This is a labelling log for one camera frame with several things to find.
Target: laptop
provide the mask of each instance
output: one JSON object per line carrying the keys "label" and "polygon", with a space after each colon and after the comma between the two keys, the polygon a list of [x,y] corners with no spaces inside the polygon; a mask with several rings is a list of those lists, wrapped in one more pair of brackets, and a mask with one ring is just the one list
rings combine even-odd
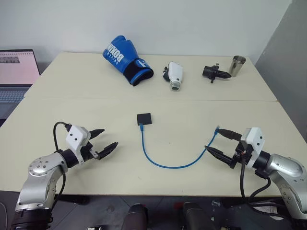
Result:
{"label": "laptop", "polygon": [[0,119],[6,119],[39,77],[32,49],[0,50]]}

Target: metal cup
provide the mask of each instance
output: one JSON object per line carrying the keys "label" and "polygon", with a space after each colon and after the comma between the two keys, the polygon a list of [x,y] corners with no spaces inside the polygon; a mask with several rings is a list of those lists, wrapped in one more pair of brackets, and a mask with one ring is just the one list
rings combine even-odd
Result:
{"label": "metal cup", "polygon": [[229,69],[229,73],[232,77],[235,77],[238,74],[239,70],[241,69],[245,61],[246,61],[246,58],[243,56],[239,56],[239,55],[234,56],[231,62],[230,69]]}

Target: blue boxing glove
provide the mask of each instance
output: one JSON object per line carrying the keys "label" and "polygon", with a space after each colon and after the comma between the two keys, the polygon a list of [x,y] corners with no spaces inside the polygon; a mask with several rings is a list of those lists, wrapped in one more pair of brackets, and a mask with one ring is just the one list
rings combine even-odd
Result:
{"label": "blue boxing glove", "polygon": [[133,86],[153,76],[154,71],[146,61],[139,58],[132,42],[122,35],[117,36],[102,55],[123,73]]}

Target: laptop keyboard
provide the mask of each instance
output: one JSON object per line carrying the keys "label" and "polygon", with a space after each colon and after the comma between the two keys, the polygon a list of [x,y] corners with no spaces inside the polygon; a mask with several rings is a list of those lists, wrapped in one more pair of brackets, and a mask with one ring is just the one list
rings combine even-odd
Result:
{"label": "laptop keyboard", "polygon": [[26,91],[1,91],[0,90],[0,103],[19,103],[24,98]]}

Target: white table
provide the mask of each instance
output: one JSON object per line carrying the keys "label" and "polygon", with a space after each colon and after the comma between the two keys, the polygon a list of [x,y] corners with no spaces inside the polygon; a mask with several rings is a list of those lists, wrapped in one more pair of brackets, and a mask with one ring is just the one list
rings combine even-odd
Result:
{"label": "white table", "polygon": [[[105,128],[105,133],[92,141],[96,150],[119,142],[105,159],[70,169],[66,194],[240,195],[240,167],[232,170],[209,153],[180,170],[162,169],[148,162],[136,121],[136,114],[148,112],[153,124],[144,127],[145,146],[152,159],[161,164],[181,165],[194,160],[220,125],[239,133],[247,127],[261,127],[264,151],[291,156],[307,165],[307,144],[278,102],[29,97],[0,128],[0,190],[20,191],[29,163],[54,151],[52,128],[55,122],[64,121],[89,130]],[[66,149],[65,129],[59,127],[57,134],[59,146]],[[236,141],[221,136],[212,144],[230,157],[236,145]],[[246,194],[264,184],[253,171],[246,170]],[[272,185],[261,195],[279,195],[279,191]]]}
{"label": "white table", "polygon": [[[214,84],[202,76],[205,66],[219,63],[228,71],[232,57],[141,55],[154,70],[154,76],[135,87],[101,54],[61,53],[27,92],[26,97],[61,98],[156,98],[170,100],[276,101],[250,59],[235,78]],[[179,92],[172,92],[162,78],[170,61],[183,66]]]}

